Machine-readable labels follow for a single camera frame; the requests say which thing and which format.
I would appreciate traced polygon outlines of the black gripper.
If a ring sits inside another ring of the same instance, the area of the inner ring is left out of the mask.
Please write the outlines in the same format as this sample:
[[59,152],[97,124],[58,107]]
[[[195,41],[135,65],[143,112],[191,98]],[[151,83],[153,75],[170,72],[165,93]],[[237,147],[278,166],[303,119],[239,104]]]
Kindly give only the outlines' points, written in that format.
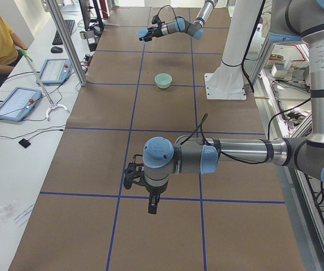
[[146,190],[150,193],[148,200],[148,213],[157,214],[158,203],[160,201],[160,194],[162,194],[167,189],[167,184],[162,186],[152,186],[150,184],[145,185]]
[[162,37],[164,34],[160,26],[147,28],[148,36],[141,37],[141,42],[150,42],[154,37]]

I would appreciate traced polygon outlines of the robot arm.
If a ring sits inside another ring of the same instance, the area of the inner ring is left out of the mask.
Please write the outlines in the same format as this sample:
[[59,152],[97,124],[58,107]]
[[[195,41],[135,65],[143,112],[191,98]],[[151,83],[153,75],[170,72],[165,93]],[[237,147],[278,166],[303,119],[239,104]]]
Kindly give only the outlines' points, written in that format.
[[148,211],[157,212],[170,174],[214,173],[219,160],[274,163],[302,171],[324,183],[324,1],[274,1],[273,42],[303,41],[309,49],[312,132],[305,138],[149,139],[143,150],[141,183],[150,194]]
[[[159,38],[174,33],[186,33],[190,37],[199,40],[204,33],[204,26],[211,12],[216,7],[218,1],[206,0],[193,22],[187,21],[182,16],[177,16],[171,5],[161,7],[156,15],[152,17],[153,26],[141,29],[137,32],[138,39],[142,43],[152,41],[153,38]],[[169,22],[162,21],[159,13],[166,7],[170,7],[173,12],[173,19]]]

